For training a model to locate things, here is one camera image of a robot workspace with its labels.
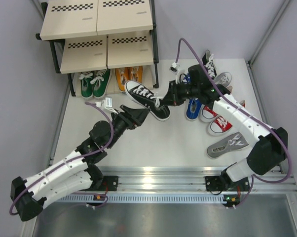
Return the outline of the black sneaker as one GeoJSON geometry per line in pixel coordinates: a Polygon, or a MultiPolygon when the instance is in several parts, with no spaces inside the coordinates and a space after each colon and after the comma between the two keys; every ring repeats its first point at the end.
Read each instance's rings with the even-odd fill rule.
{"type": "Polygon", "coordinates": [[[216,66],[214,64],[214,55],[208,49],[202,57],[202,62],[207,69],[208,75],[214,79],[217,76],[216,66]]]}
{"type": "Polygon", "coordinates": [[[126,95],[135,103],[150,110],[150,113],[159,121],[170,118],[171,112],[168,106],[162,105],[162,97],[152,92],[138,81],[129,80],[124,85],[126,95]]]}

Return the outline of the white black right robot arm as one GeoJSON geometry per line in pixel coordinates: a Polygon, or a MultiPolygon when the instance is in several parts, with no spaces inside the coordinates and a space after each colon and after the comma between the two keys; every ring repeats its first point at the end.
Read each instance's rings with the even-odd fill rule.
{"type": "Polygon", "coordinates": [[[252,148],[246,158],[221,172],[218,176],[221,188],[231,191],[239,185],[240,180],[252,175],[262,176],[289,157],[287,131],[281,127],[274,129],[251,115],[225,86],[214,83],[203,65],[189,67],[189,82],[181,81],[183,71],[176,63],[171,65],[170,71],[176,77],[169,82],[161,104],[179,106],[186,99],[197,98],[227,119],[252,148]]]}

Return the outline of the green sneaker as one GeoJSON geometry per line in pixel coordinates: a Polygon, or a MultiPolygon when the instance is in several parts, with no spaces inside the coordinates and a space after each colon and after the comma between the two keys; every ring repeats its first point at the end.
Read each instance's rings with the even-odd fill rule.
{"type": "Polygon", "coordinates": [[[105,96],[109,82],[111,80],[111,69],[103,69],[95,72],[95,77],[92,79],[93,96],[96,99],[101,99],[105,96]]]}
{"type": "Polygon", "coordinates": [[[93,88],[91,81],[93,79],[93,72],[82,72],[79,75],[80,85],[81,85],[81,96],[85,100],[89,100],[93,97],[93,88]]]}

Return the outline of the orange sneaker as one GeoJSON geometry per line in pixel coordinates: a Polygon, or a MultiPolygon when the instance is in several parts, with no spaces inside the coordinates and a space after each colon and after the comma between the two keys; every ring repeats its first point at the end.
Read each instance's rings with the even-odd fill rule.
{"type": "Polygon", "coordinates": [[[129,67],[129,79],[142,83],[143,67],[135,66],[129,67]]]}
{"type": "Polygon", "coordinates": [[[129,68],[116,68],[114,70],[118,89],[121,92],[125,92],[125,83],[129,80],[129,68]]]}

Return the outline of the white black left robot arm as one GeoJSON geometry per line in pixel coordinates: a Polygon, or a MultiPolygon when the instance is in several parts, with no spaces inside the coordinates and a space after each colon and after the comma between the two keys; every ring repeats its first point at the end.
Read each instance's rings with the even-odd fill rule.
{"type": "Polygon", "coordinates": [[[92,107],[104,115],[105,120],[94,124],[86,140],[62,160],[38,174],[12,180],[11,216],[17,215],[22,222],[26,222],[67,195],[81,190],[99,190],[104,176],[96,164],[107,156],[106,149],[112,148],[126,130],[140,127],[149,114],[149,109],[132,109],[121,105],[119,110],[114,110],[108,116],[95,104],[92,107]]]}

